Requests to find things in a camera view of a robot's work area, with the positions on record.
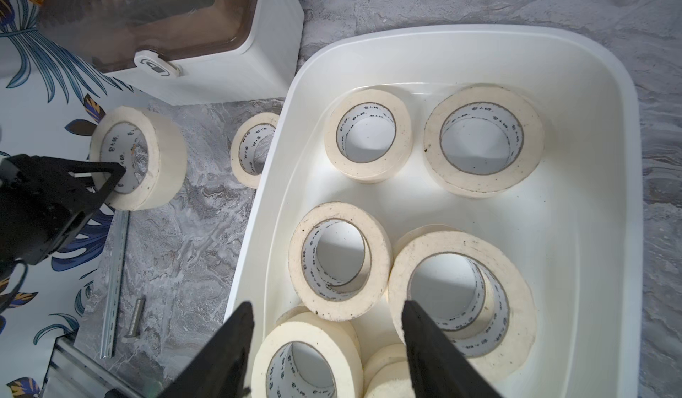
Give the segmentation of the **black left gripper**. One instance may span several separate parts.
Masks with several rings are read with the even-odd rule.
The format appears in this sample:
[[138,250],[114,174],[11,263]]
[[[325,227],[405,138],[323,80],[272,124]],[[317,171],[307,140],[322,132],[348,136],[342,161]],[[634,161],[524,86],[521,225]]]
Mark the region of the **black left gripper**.
[[63,247],[126,174],[120,163],[16,155],[1,161],[1,278]]

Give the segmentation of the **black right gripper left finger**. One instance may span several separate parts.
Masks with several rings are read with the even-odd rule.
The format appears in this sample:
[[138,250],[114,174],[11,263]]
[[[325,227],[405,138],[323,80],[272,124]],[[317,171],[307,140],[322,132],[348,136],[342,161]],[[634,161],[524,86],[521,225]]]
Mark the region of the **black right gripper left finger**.
[[254,326],[252,304],[245,301],[160,396],[217,398],[250,394],[244,382]]

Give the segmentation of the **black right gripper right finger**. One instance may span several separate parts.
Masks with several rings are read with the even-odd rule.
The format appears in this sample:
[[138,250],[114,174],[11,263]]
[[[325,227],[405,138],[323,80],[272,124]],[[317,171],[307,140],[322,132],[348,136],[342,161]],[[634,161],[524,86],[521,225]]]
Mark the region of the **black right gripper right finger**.
[[417,397],[499,396],[417,302],[404,303],[401,321]]

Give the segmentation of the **white plastic storage tray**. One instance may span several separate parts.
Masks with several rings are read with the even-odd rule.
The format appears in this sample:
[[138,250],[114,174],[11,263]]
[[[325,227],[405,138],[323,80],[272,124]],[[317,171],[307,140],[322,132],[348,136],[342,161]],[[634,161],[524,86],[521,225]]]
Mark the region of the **white plastic storage tray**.
[[[545,127],[534,172],[495,197],[441,188],[426,169],[424,125],[476,84],[524,97]],[[391,179],[363,185],[328,160],[330,113],[366,87],[395,92],[413,118],[413,152]],[[643,276],[639,102],[621,60],[557,28],[405,28],[331,44],[296,74],[243,239],[228,307],[253,305],[258,346],[298,304],[287,267],[294,228],[341,201],[373,215],[392,241],[446,224],[499,248],[529,284],[537,336],[524,366],[497,383],[507,397],[634,397]]]

